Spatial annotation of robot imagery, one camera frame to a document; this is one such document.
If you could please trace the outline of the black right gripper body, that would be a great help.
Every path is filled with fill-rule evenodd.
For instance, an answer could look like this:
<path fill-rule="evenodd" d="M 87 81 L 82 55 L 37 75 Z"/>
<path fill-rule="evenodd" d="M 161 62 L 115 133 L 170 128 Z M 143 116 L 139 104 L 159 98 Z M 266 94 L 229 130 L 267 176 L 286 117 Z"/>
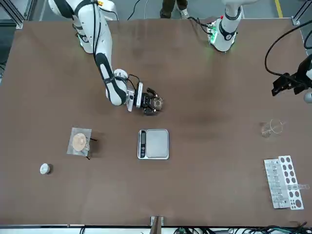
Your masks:
<path fill-rule="evenodd" d="M 152 97 L 152 90 L 150 88 L 147 88 L 146 92 L 142 93 L 142 98 L 141 98 L 141 107 L 143 109 L 144 114 L 153 113 L 153 108 L 150 105 L 151 97 Z"/>

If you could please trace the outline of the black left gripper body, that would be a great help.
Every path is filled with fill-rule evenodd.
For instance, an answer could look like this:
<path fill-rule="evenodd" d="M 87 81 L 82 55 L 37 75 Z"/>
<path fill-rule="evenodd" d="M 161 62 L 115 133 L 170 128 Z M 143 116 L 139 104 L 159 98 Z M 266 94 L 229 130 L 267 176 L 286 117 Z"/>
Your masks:
<path fill-rule="evenodd" d="M 289 86 L 312 85 L 312 56 L 308 55 L 298 66 L 297 72 L 290 76 Z"/>

